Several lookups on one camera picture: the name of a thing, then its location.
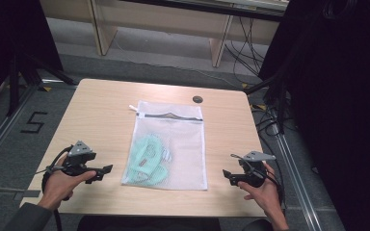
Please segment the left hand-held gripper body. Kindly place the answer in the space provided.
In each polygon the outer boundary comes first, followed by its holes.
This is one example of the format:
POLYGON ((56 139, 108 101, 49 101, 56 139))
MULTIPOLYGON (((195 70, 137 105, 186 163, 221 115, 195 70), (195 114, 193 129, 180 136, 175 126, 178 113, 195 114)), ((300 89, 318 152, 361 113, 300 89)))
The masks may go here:
POLYGON ((86 162, 95 158, 96 153, 82 141, 78 141, 67 152, 62 172, 76 176, 87 171, 86 162))

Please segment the light wooden desk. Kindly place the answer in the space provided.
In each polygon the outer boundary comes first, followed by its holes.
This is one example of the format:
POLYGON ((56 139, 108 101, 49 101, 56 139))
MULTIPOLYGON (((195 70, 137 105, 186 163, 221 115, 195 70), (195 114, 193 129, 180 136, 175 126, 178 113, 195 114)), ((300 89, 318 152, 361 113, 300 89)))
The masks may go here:
POLYGON ((289 0, 40 0, 50 18, 90 23, 97 54, 108 53, 119 28, 209 39, 212 65, 225 42, 272 42, 289 0))

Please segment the black curtain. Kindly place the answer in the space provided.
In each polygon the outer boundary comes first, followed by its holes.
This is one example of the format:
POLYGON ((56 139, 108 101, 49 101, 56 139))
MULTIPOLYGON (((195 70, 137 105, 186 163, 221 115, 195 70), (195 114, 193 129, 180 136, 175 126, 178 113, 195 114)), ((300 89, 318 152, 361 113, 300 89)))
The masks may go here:
POLYGON ((370 231, 370 0, 290 0, 261 67, 346 231, 370 231))
POLYGON ((40 0, 0 0, 0 86, 14 72, 38 84, 39 68, 71 84, 50 32, 40 0))

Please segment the white mesh laundry bag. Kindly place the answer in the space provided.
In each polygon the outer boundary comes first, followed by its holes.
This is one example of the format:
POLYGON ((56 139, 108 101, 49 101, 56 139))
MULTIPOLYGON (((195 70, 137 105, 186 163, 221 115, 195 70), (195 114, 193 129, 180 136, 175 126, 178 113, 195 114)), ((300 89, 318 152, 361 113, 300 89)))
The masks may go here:
POLYGON ((123 184, 124 172, 121 183, 126 186, 161 190, 207 190, 204 119, 201 107, 140 101, 131 109, 135 112, 135 124, 129 153, 136 140, 154 135, 160 138, 170 151, 172 159, 166 163, 168 177, 156 186, 123 184))

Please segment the metal floor rail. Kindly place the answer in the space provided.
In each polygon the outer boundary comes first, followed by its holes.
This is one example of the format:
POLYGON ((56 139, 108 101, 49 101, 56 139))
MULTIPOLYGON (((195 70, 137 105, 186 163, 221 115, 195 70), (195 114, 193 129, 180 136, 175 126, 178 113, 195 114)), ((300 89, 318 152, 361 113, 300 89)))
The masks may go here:
POLYGON ((251 112, 263 150, 277 157, 270 165, 275 168, 283 187, 282 206, 286 214, 297 210, 305 221, 306 231, 322 231, 319 216, 299 173, 291 148, 278 127, 275 110, 271 107, 251 105, 251 112))
MULTIPOLYGON (((46 93, 47 96, 55 96, 55 90, 65 89, 65 90, 75 90, 76 86, 57 86, 51 85, 43 87, 28 87, 26 91, 21 94, 21 97, 18 101, 18 106, 14 111, 5 117, 2 124, 0 125, 0 147, 5 141, 7 136, 10 134, 14 126, 17 124, 18 120, 22 115, 25 114, 28 109, 28 102, 33 97, 34 94, 44 92, 47 89, 49 91, 46 93)), ((46 115, 49 106, 47 103, 40 103, 40 106, 43 107, 43 110, 34 110, 29 114, 30 120, 25 123, 25 128, 20 130, 21 134, 38 134, 41 128, 49 128, 47 122, 38 121, 38 118, 42 118, 46 115)))

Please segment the mint green garment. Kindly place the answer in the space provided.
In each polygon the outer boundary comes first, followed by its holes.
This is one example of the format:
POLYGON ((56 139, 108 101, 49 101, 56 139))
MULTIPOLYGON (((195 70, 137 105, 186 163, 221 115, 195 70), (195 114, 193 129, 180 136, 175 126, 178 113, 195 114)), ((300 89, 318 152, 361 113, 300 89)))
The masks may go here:
POLYGON ((154 135, 144 136, 136 140, 131 147, 122 183, 156 186, 168 177, 166 163, 171 159, 170 151, 160 138, 154 135))

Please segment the black metal stand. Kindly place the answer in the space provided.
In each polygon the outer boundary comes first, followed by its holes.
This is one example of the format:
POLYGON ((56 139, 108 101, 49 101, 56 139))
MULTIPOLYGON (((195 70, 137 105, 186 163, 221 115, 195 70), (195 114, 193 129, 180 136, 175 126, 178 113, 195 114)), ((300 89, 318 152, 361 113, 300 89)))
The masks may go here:
POLYGON ((246 95, 250 95, 258 90, 267 87, 267 91, 264 96, 266 104, 277 106, 276 124, 281 134, 284 134, 284 109, 286 103, 286 84, 285 78, 290 75, 289 65, 283 65, 274 75, 270 78, 262 81, 261 83, 244 89, 246 95))

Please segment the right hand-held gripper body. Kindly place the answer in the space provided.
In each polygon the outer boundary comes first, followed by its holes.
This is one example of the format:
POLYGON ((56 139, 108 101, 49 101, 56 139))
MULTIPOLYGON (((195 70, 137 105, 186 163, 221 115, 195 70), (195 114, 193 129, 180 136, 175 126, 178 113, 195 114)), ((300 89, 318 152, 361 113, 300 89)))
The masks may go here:
POLYGON ((264 163, 275 159, 274 155, 258 151, 251 151, 243 157, 238 157, 239 165, 244 170, 242 181, 255 188, 261 187, 268 176, 264 163))

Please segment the person's left hand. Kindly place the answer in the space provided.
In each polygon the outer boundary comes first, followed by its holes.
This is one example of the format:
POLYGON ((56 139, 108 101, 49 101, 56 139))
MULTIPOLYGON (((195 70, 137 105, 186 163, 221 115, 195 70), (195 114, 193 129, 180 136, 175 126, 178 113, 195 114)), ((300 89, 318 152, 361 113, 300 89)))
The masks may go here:
POLYGON ((58 209, 65 198, 72 197, 73 190, 80 183, 93 178, 95 175, 95 171, 87 171, 77 176, 69 176, 61 170, 55 171, 48 178, 38 205, 49 211, 58 209))

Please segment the person's dark lap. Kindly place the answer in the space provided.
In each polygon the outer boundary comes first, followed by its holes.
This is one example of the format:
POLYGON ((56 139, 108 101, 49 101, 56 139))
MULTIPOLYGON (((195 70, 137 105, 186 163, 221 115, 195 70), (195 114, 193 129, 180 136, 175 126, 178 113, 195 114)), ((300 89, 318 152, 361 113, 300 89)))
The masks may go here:
POLYGON ((217 218, 83 216, 77 231, 222 231, 217 218))

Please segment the person's right hand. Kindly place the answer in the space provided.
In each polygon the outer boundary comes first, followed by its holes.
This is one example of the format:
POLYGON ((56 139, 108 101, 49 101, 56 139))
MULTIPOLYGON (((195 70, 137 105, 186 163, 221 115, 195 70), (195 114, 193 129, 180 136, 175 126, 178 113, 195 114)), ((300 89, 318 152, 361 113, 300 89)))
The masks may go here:
POLYGON ((252 187, 248 183, 242 181, 238 183, 238 187, 248 193, 245 199, 254 199, 259 207, 263 209, 267 217, 283 215, 278 200, 277 186, 273 182, 275 172, 268 164, 264 164, 264 167, 268 170, 270 179, 266 179, 260 188, 252 187))

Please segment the grey tape strip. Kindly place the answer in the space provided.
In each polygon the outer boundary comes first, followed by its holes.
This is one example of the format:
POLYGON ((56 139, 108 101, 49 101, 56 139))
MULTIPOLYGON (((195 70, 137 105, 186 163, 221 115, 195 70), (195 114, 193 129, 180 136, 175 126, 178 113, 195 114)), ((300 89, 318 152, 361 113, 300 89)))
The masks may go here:
POLYGON ((39 197, 40 190, 27 190, 23 192, 16 192, 13 196, 14 201, 21 201, 25 197, 39 197))

